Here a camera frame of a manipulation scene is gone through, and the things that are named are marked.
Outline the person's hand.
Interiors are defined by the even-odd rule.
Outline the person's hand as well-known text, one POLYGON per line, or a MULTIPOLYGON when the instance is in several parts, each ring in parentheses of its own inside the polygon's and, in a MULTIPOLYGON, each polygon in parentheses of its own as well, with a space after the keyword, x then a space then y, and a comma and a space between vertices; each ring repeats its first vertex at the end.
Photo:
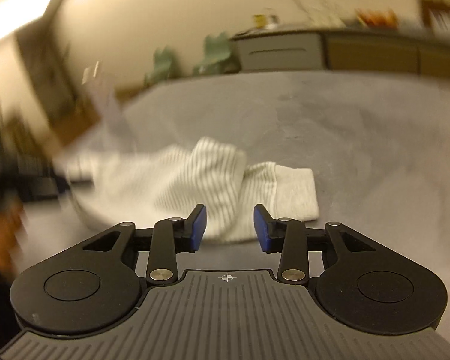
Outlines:
POLYGON ((0 211, 0 274, 15 274, 12 252, 17 248, 17 233, 23 228, 23 205, 15 202, 7 211, 0 211))

